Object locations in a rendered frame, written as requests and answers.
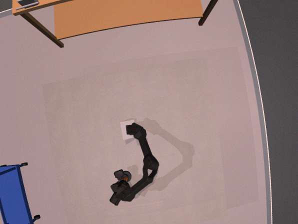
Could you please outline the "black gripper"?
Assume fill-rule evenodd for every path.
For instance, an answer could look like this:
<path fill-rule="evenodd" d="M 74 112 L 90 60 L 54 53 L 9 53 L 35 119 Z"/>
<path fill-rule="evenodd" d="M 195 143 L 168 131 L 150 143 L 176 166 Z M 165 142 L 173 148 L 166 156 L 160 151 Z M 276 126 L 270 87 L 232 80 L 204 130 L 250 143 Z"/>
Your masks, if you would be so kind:
<path fill-rule="evenodd" d="M 122 169 L 120 169 L 118 171 L 115 171 L 114 172 L 114 176 L 119 181 L 119 184 L 122 184 L 123 183 L 123 184 L 125 184 L 127 186 L 126 189 L 131 188 L 130 187 L 130 184 L 126 181 L 126 179 L 124 179 L 124 178 L 126 178 L 126 176 L 125 176 L 124 171 Z M 119 184 L 117 184 L 116 186 L 118 186 Z"/>

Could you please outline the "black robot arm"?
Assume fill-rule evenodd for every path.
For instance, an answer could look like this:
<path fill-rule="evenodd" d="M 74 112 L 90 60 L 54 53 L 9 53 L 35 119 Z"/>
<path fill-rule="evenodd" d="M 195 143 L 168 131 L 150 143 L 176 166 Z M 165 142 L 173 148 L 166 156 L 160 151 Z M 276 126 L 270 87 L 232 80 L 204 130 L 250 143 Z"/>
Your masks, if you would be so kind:
<path fill-rule="evenodd" d="M 147 142 L 146 130 L 136 124 L 132 123 L 132 125 L 126 125 L 126 134 L 133 135 L 135 139 L 139 141 L 142 153 L 143 153 L 143 168 L 142 168 L 142 179 L 134 184 L 131 188 L 126 189 L 127 186 L 123 183 L 119 184 L 119 181 L 113 183 L 110 187 L 114 192 L 110 198 L 110 202 L 113 203 L 115 206 L 118 206 L 119 202 L 127 201 L 131 202 L 136 194 L 144 189 L 147 185 L 151 184 L 156 176 L 159 168 L 158 160 L 152 155 L 151 149 Z M 152 170 L 151 174 L 148 176 L 148 169 Z M 117 186 L 118 185 L 118 186 Z"/>

